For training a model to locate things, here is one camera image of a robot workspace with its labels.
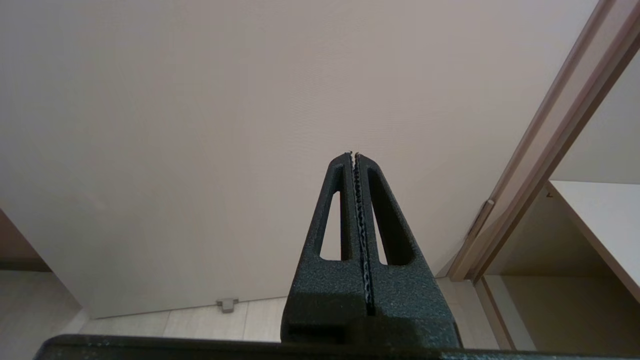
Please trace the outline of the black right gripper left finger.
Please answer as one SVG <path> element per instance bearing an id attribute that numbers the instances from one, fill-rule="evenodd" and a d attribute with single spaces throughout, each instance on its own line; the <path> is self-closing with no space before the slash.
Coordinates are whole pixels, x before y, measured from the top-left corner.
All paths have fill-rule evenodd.
<path id="1" fill-rule="evenodd" d="M 334 194 L 339 193 L 340 259 L 322 258 Z M 327 167 L 281 319 L 283 343 L 343 344 L 365 317 L 367 296 L 350 153 Z"/>

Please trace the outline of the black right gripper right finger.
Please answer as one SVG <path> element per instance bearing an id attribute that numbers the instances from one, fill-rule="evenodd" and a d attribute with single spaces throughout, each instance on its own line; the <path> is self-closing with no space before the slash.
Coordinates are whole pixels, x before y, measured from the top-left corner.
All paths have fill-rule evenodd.
<path id="1" fill-rule="evenodd" d="M 347 339 L 368 346 L 460 348 L 457 323 L 380 166 L 357 153 L 353 189 L 365 314 Z"/>

